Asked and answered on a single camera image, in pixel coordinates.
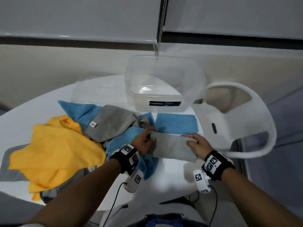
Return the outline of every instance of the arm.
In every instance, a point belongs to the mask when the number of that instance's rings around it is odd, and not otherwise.
[[[145,142],[149,131],[153,129],[155,128],[146,128],[131,142],[140,156],[144,155],[155,141],[152,139]],[[79,182],[62,191],[27,224],[39,223],[47,227],[85,225],[120,173],[121,165],[118,160],[110,159]]]
[[[188,137],[198,141],[198,143],[188,141],[187,146],[201,159],[205,160],[205,157],[214,150],[204,137],[198,134],[190,134]],[[248,226],[303,226],[300,218],[238,171],[227,168],[223,171],[221,179]]]

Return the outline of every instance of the white chair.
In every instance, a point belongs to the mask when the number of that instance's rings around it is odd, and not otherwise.
[[[277,131],[267,106],[256,92],[243,84],[215,82],[209,84],[207,89],[223,86],[240,88],[247,92],[252,99],[225,114],[206,102],[192,104],[205,138],[214,149],[224,151],[225,156],[229,158],[249,159],[268,154],[276,143]],[[234,140],[261,132],[268,132],[269,136],[267,144],[260,150],[254,152],[229,151]]]

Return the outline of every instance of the black wristband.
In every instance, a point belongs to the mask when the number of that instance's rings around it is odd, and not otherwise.
[[[212,179],[221,181],[221,176],[226,168],[236,169],[226,157],[213,150],[205,158],[202,170]]]
[[[130,144],[123,146],[122,148],[116,150],[110,159],[116,159],[121,165],[121,173],[132,174],[134,169],[137,167],[140,155],[138,151]]]

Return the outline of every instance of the folded blue cloth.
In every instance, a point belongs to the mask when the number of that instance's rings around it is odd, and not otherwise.
[[[103,108],[90,103],[70,103],[62,100],[58,100],[58,103],[66,112],[68,117],[80,124],[82,130],[86,128],[86,126],[99,113],[101,108]]]
[[[147,112],[145,114],[139,115],[138,117],[143,117],[143,116],[148,116],[149,117],[149,125],[150,126],[155,126],[154,117],[152,116],[151,112]]]
[[[198,132],[197,120],[194,115],[158,113],[157,131],[169,134],[191,134]]]
[[[130,127],[123,134],[113,138],[105,151],[105,153],[108,154],[106,160],[109,160],[115,150],[119,149],[122,145],[129,144],[137,135],[141,134],[143,130],[143,128]],[[156,157],[145,155],[139,159],[137,169],[143,172],[145,180],[154,174],[158,161],[159,159]]]

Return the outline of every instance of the hand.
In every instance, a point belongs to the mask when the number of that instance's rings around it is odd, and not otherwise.
[[[209,144],[206,138],[198,134],[189,134],[186,137],[196,139],[198,143],[194,141],[187,141],[186,145],[189,146],[193,152],[202,160],[205,161],[206,156],[214,150],[214,148]]]
[[[137,149],[137,151],[139,152],[139,155],[145,155],[147,153],[147,151],[150,149],[150,147],[156,142],[156,138],[152,138],[149,141],[146,141],[146,137],[149,136],[149,132],[151,130],[156,130],[157,128],[150,126],[146,129],[144,129],[144,131],[142,131],[142,133],[140,135],[137,135],[132,141],[131,141],[131,145]]]

